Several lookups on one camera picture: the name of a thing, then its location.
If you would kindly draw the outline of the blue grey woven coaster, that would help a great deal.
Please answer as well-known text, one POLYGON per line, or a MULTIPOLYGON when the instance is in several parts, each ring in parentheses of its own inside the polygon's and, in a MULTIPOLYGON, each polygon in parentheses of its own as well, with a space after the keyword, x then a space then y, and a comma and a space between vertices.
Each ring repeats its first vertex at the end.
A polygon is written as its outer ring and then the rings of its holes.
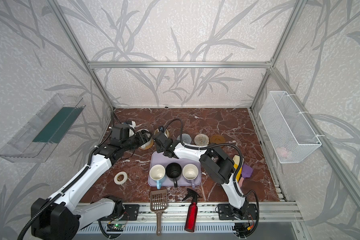
POLYGON ((183 144, 190 145, 192 143, 192 137, 189 134, 182 134, 182 137, 178 136, 177 141, 181 142, 180 138, 182 138, 183 144))

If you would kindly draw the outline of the dark wooden coaster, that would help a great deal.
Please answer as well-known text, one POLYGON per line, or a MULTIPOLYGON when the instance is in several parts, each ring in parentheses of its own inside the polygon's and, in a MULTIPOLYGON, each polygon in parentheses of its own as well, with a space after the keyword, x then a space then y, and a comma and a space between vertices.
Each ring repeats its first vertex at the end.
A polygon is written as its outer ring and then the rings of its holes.
POLYGON ((212 135, 210 137, 211 144, 224 144, 226 143, 226 139, 222 135, 212 135))

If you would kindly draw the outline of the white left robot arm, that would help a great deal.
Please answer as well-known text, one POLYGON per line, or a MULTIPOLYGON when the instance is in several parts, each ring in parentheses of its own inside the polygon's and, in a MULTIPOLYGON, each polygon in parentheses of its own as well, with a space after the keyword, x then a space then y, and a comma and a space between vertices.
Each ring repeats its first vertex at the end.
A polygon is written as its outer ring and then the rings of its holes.
POLYGON ((103 198, 83 209, 78 203, 125 152, 134 151, 148 143, 153 134, 136 130, 136 123, 128 121, 112 126, 109 136, 95 146, 87 164, 68 183, 47 199, 39 198, 31 206, 31 219, 19 233, 22 240, 27 231, 42 240, 71 240, 77 232, 103 217, 115 215, 119 199, 103 198))

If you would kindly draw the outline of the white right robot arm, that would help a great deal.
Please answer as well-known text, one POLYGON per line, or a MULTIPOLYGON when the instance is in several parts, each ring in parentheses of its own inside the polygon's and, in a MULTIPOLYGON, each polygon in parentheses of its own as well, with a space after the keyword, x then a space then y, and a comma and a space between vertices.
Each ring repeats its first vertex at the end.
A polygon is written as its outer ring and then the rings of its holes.
POLYGON ((229 200, 229 205, 232 211, 243 214, 245 211, 245 204, 248 203, 247 197, 253 194, 256 199, 257 211, 260 210, 259 198, 255 191, 250 190, 244 194, 236 179, 239 174, 239 168, 243 166, 244 157, 240 149, 233 144, 214 144, 209 146, 194 146, 185 144, 183 138, 179 141, 173 141, 164 134, 164 130, 175 121, 179 121, 180 134, 183 133, 183 121, 179 118, 173 119, 164 125, 162 131, 158 131, 153 135, 158 153, 163 153, 164 156, 177 159, 189 159, 201 163, 201 166, 208 173, 210 178, 216 183, 220 184, 229 200), (238 167, 234 167, 234 161, 222 149, 222 147, 230 147, 237 151, 239 155, 238 167))

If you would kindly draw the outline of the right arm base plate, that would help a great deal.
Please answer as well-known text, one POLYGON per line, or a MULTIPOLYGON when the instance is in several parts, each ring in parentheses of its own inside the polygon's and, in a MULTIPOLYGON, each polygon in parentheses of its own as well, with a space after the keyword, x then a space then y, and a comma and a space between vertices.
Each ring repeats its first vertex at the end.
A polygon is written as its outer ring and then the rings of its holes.
POLYGON ((248 204, 245 206, 244 214, 239 216, 235 214, 229 204, 218 204, 217 213, 219 220, 256 220, 258 217, 259 210, 256 204, 248 204))

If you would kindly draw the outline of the beige ceramic mug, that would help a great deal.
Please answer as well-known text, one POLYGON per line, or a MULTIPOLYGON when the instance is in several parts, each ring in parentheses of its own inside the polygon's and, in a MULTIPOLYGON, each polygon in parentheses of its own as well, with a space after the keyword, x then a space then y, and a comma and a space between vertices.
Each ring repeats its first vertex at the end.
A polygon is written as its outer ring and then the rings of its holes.
POLYGON ((164 130, 164 128, 158 128, 154 131, 154 135, 156 135, 158 132, 162 132, 164 133, 164 135, 169 138, 170 137, 170 132, 168 129, 164 130))

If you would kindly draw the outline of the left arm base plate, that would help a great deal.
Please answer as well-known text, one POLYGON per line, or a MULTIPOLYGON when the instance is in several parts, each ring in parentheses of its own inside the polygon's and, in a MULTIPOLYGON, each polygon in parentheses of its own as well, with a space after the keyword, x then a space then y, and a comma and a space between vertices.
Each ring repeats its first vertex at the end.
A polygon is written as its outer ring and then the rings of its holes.
POLYGON ((126 204, 124 205, 124 213, 118 217, 117 221, 136 221, 139 215, 138 204, 126 204))

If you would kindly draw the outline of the white speckled mug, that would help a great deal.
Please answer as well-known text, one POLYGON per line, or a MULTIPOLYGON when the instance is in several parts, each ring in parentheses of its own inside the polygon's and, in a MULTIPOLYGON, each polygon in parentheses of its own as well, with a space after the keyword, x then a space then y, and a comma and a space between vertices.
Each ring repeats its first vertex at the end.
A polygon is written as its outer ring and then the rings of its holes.
POLYGON ((146 129, 141 129, 136 132, 136 137, 139 141, 139 147, 147 143, 151 139, 151 132, 146 129))

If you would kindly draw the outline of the woven straw coaster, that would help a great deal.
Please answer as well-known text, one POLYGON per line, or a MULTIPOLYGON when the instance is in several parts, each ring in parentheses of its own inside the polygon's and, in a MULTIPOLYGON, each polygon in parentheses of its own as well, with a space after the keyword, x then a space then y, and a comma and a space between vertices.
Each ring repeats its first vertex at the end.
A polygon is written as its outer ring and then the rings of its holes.
POLYGON ((140 146, 141 150, 148 150, 154 145, 154 141, 150 139, 147 143, 140 146))

